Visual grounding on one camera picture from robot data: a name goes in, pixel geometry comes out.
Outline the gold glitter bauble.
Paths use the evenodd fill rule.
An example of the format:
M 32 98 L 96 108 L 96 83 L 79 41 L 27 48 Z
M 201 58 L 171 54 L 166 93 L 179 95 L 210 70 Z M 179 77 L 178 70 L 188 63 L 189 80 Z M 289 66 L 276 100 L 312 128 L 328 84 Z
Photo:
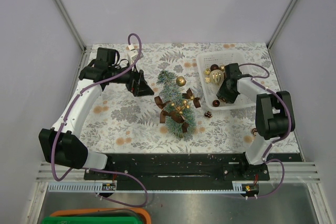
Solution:
M 183 87 L 185 86 L 187 83 L 186 79 L 183 77 L 183 76 L 178 76 L 176 78 L 176 84 L 179 86 L 179 87 Z

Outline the brown ribbon ornaments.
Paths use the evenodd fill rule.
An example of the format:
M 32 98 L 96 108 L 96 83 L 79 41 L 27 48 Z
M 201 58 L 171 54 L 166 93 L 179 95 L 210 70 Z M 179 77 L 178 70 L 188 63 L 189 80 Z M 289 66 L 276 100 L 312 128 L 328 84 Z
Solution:
M 182 94 L 182 105 L 177 105 L 175 102 L 163 102 L 160 96 L 154 98 L 155 104 L 161 109 L 159 123 L 165 123 L 166 117 L 170 117 L 174 122 L 181 125 L 182 133 L 186 133 L 189 127 L 183 113 L 184 110 L 189 109 L 189 101 L 192 101 L 195 108 L 200 108 L 200 98 L 196 97 L 192 90 L 189 88 L 186 93 Z

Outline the small green christmas tree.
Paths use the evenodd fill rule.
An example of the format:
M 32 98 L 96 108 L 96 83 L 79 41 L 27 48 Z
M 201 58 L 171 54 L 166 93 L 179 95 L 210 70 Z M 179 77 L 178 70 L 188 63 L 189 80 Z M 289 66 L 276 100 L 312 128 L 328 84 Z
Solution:
M 178 76 L 170 71 L 162 70 L 157 79 L 157 84 L 162 86 L 162 91 L 158 95 L 162 99 L 163 102 L 166 101 L 172 101 L 175 102 L 177 105 L 182 105 L 183 97 L 182 94 L 186 93 L 187 90 L 183 90 L 183 87 L 179 87 L 176 84 L 176 78 Z M 182 133 L 181 125 L 174 122 L 170 117 L 166 117 L 164 124 L 167 127 L 167 130 L 170 134 L 173 136 L 179 138 L 179 139 L 188 139 L 192 136 L 192 134 L 195 132 L 196 129 L 196 120 L 195 120 L 195 114 L 194 114 L 194 104 L 192 101 L 188 102 L 191 106 L 189 109 L 184 110 L 184 117 L 189 124 L 188 130 L 186 133 Z

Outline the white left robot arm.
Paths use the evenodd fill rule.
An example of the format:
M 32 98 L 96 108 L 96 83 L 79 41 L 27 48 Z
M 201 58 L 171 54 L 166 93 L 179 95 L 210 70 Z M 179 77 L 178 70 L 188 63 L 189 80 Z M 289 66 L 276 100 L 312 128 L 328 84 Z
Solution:
M 88 150 L 79 138 L 94 102 L 110 83 L 125 84 L 135 97 L 154 95 L 143 70 L 137 70 L 134 65 L 138 51 L 132 45 L 129 48 L 125 67 L 120 66 L 117 50 L 100 47 L 96 58 L 81 70 L 76 91 L 61 117 L 50 129 L 39 133 L 47 162 L 74 169 L 93 168 L 102 179 L 112 177 L 114 167 L 107 162 L 107 155 Z

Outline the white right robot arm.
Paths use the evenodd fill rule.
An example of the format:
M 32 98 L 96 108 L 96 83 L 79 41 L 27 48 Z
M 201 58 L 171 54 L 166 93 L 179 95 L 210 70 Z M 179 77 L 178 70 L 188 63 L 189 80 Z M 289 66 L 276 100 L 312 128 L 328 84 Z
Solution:
M 243 74 L 240 67 L 238 63 L 225 66 L 225 79 L 216 96 L 228 104 L 235 103 L 239 95 L 255 102 L 257 134 L 245 152 L 247 162 L 239 166 L 240 176 L 250 180 L 258 173 L 256 165 L 265 163 L 273 146 L 287 138 L 296 125 L 290 93 L 272 91 L 258 83 L 256 76 Z

